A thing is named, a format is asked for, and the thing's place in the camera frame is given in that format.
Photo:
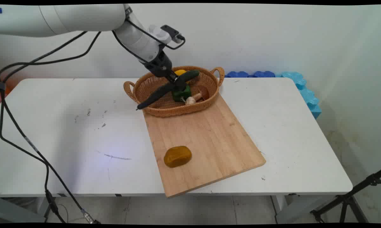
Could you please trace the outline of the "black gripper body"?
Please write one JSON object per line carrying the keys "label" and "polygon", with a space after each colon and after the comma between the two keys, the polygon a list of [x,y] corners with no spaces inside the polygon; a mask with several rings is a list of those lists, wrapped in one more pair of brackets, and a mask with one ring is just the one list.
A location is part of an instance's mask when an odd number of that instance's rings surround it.
{"label": "black gripper body", "polygon": [[175,73],[172,71],[172,61],[165,52],[160,52],[151,62],[143,65],[158,78],[176,79]]}

